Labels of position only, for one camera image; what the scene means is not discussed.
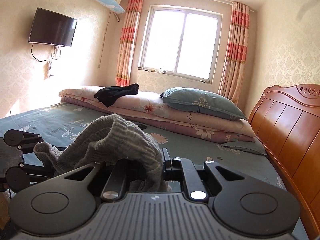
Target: black garment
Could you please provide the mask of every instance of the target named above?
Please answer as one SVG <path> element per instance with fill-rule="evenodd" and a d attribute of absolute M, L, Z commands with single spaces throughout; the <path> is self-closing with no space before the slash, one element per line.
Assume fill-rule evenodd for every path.
<path fill-rule="evenodd" d="M 99 102 L 109 107 L 112 106 L 119 97 L 137 95 L 138 91 L 138 84 L 132 84 L 127 87 L 106 87 L 95 93 L 94 98 L 98 98 Z"/>

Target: folded quilt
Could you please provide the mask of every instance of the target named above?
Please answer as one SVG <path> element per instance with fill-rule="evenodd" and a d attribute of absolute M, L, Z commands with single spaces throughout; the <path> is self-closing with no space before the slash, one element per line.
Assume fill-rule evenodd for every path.
<path fill-rule="evenodd" d="M 130 116 L 130 114 L 126 110 L 133 110 L 136 112 L 143 113 L 143 115 L 135 117 L 156 120 L 155 118 L 151 118 L 149 116 L 152 115 L 162 117 L 165 119 L 158 119 L 159 121 L 172 120 L 177 122 L 199 125 L 202 127 L 212 128 L 220 131 L 234 132 L 238 134 L 247 135 L 249 137 L 255 137 L 255 133 L 252 130 L 251 125 L 244 119 L 231 121 L 211 115 L 184 112 L 177 109 L 173 109 L 169 107 L 166 103 L 163 103 L 162 98 L 157 93 L 139 92 L 138 95 L 123 96 L 117 99 L 111 107 L 106 108 L 105 105 L 99 103 L 97 99 L 93 97 L 96 91 L 97 87 L 86 87 L 82 89 L 66 89 L 61 91 L 59 93 L 59 96 L 76 96 L 78 97 L 77 99 L 88 102 L 101 109 L 108 109 L 111 112 L 118 113 L 121 115 Z M 121 113 L 114 111 L 114 108 L 117 108 L 117 110 L 122 109 Z"/>
<path fill-rule="evenodd" d="M 182 135 L 200 138 L 200 139 L 214 142 L 214 143 L 225 143 L 225 142 L 234 142 L 234 141 L 246 141 L 246 142 L 255 141 L 255 138 L 249 137 L 247 135 L 233 133 L 233 132 L 219 131 L 213 128 L 203 127 L 200 125 L 195 125 L 190 123 L 177 122 L 177 121 L 165 119 L 163 117 L 158 117 L 156 115 L 148 114 L 148 116 L 145 116 L 151 119 L 137 117 L 137 116 L 145 115 L 144 113 L 138 112 L 138 111 L 122 109 L 118 107 L 113 107 L 113 108 L 108 107 L 105 109 L 99 108 L 97 106 L 94 106 L 93 104 L 89 104 L 88 102 L 77 99 L 76 96 L 72 96 L 72 97 L 65 96 L 61 98 L 61 101 L 78 105 L 78 106 L 84 106 L 86 108 L 100 111 L 106 114 L 116 113 L 130 121 L 140 122 L 140 123 L 151 125 L 151 126 L 164 129 L 170 132 L 175 132 Z"/>

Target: window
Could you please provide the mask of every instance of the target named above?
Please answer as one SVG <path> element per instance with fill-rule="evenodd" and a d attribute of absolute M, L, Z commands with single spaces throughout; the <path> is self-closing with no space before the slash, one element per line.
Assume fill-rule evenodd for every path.
<path fill-rule="evenodd" d="M 190 8 L 151 6 L 140 67 L 211 82 L 221 15 Z"/>

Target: tv screen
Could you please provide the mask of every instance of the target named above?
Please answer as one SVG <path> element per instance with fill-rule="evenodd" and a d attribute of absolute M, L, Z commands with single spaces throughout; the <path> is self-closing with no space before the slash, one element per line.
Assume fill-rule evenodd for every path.
<path fill-rule="evenodd" d="M 37 8 L 29 43 L 71 47 L 77 20 L 71 17 Z"/>

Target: wooden bed frame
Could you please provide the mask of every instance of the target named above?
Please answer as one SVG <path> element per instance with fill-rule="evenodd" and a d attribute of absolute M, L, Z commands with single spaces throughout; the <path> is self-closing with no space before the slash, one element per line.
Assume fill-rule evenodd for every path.
<path fill-rule="evenodd" d="M 314 239 L 320 234 L 320 85 L 266 88 L 249 123 L 299 200 L 302 223 Z"/>

